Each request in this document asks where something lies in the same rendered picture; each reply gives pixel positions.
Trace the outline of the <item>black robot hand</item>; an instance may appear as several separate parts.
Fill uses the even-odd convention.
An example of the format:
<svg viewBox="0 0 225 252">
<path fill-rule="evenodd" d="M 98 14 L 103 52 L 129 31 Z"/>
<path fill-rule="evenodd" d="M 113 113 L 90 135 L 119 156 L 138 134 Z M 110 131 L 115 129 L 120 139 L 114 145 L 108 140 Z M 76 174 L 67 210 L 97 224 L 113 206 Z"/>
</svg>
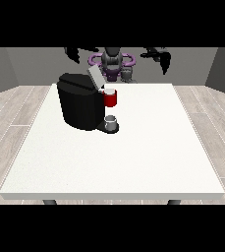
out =
<svg viewBox="0 0 225 252">
<path fill-rule="evenodd" d="M 96 47 L 85 47 L 84 50 L 91 52 L 98 52 L 99 49 Z M 79 49 L 76 47 L 65 47 L 64 51 L 69 59 L 73 60 L 77 64 L 80 63 Z"/>
<path fill-rule="evenodd" d="M 170 67 L 171 54 L 165 47 L 147 47 L 141 58 L 152 58 L 155 62 L 159 62 L 163 74 L 166 74 Z"/>
</svg>

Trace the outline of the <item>pale grey machine lid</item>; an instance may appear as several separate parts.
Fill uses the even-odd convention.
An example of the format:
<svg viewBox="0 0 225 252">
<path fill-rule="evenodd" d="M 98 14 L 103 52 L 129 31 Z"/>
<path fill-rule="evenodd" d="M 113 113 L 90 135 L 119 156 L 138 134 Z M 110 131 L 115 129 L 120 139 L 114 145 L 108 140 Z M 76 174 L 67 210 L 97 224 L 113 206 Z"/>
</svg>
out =
<svg viewBox="0 0 225 252">
<path fill-rule="evenodd" d="M 87 69 L 95 87 L 100 90 L 106 83 L 97 65 L 93 65 Z"/>
</svg>

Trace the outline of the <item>small grey coffee pod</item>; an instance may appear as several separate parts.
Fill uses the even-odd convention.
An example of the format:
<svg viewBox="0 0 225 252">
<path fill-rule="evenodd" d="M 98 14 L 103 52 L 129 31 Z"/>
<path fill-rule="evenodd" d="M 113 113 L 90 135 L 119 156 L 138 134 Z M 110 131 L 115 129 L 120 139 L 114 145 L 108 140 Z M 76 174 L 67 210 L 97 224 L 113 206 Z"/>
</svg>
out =
<svg viewBox="0 0 225 252">
<path fill-rule="evenodd" d="M 132 67 L 123 67 L 121 70 L 121 80 L 123 82 L 129 83 L 132 80 L 133 68 Z"/>
</svg>

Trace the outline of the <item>black coffee machine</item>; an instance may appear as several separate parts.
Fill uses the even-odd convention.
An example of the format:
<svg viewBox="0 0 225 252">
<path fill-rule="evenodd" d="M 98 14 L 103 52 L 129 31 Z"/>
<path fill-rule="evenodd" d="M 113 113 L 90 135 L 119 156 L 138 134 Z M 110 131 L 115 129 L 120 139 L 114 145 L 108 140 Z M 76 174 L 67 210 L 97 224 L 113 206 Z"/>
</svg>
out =
<svg viewBox="0 0 225 252">
<path fill-rule="evenodd" d="M 118 122 L 115 130 L 105 129 L 105 88 L 98 90 L 89 75 L 65 73 L 59 77 L 57 90 L 64 120 L 70 126 L 86 131 L 100 130 L 107 134 L 119 131 Z"/>
</svg>

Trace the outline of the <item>red pod holder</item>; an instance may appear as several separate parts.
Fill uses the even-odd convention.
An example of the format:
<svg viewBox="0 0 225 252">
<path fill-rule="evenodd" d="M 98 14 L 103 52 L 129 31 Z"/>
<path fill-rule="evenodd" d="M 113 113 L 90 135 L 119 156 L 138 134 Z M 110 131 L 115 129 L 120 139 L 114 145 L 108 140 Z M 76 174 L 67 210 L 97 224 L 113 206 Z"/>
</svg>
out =
<svg viewBox="0 0 225 252">
<path fill-rule="evenodd" d="M 115 89 L 105 89 L 103 91 L 104 105 L 113 107 L 117 104 L 117 91 Z"/>
</svg>

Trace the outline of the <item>small grey cup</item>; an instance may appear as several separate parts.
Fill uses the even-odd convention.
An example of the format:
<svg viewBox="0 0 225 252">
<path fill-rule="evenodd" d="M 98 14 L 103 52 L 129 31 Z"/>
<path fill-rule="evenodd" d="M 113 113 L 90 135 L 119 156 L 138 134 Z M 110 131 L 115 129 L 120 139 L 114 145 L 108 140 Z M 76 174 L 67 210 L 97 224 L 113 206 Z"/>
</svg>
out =
<svg viewBox="0 0 225 252">
<path fill-rule="evenodd" d="M 113 131 L 117 127 L 117 119 L 114 115 L 107 115 L 104 118 L 105 129 L 108 131 Z"/>
</svg>

